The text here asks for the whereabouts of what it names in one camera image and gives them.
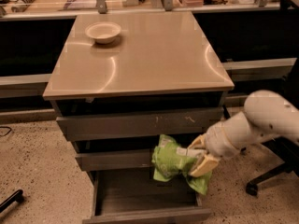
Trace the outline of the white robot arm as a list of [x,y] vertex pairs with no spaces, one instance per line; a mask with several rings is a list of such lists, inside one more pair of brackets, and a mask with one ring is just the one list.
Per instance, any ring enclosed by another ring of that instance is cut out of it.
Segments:
[[192,141],[189,148],[201,149],[202,156],[189,175],[204,175],[243,147],[278,137],[299,145],[299,110],[273,91],[255,91],[247,97],[243,111],[213,124]]

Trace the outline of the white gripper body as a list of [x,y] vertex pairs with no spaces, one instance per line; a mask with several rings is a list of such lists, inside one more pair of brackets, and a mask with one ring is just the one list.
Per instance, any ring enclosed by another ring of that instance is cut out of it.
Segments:
[[243,112],[210,126],[205,135],[207,151],[217,157],[230,159],[247,145],[258,143],[263,131],[254,126]]

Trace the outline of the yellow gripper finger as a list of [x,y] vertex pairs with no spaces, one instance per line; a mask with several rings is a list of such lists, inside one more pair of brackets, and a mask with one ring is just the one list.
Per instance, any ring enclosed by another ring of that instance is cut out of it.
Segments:
[[205,134],[198,135],[190,144],[189,149],[205,149]]
[[189,175],[193,177],[205,175],[216,168],[219,165],[219,161],[220,160],[218,158],[210,154],[205,154],[192,166],[189,171]]

